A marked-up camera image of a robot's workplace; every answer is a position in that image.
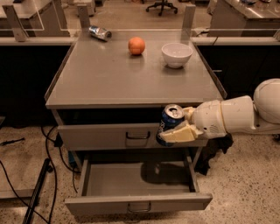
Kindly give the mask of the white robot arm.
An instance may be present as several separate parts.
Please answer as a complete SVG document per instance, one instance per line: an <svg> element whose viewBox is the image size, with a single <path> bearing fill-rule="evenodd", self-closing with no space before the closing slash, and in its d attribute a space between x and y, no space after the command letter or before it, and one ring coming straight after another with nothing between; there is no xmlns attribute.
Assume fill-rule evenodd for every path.
<svg viewBox="0 0 280 224"><path fill-rule="evenodd" d="M278 134L280 131L280 79L265 80L253 97L207 101L184 108L185 119L159 137L169 144L214 139L232 133Z"/></svg>

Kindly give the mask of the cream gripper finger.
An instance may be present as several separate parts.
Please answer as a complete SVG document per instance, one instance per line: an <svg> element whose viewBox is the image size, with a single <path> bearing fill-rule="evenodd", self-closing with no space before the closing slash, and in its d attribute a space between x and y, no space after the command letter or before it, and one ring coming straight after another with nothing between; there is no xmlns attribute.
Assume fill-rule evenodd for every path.
<svg viewBox="0 0 280 224"><path fill-rule="evenodd" d="M193 112L195 111L195 108L194 107L187 107L187 108L183 108L183 111L184 111L185 119L187 121L191 121L192 116L193 116Z"/></svg>
<svg viewBox="0 0 280 224"><path fill-rule="evenodd" d="M167 143L185 143L196 140L203 132L194 124L183 121L173 129L168 129L159 134Z"/></svg>

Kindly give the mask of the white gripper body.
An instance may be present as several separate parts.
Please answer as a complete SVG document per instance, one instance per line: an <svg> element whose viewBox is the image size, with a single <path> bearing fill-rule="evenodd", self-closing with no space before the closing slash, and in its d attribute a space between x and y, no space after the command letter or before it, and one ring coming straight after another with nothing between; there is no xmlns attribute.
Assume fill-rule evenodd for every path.
<svg viewBox="0 0 280 224"><path fill-rule="evenodd" d="M200 104L192 113L192 123L207 139L224 137L227 134L221 113L221 102L218 100Z"/></svg>

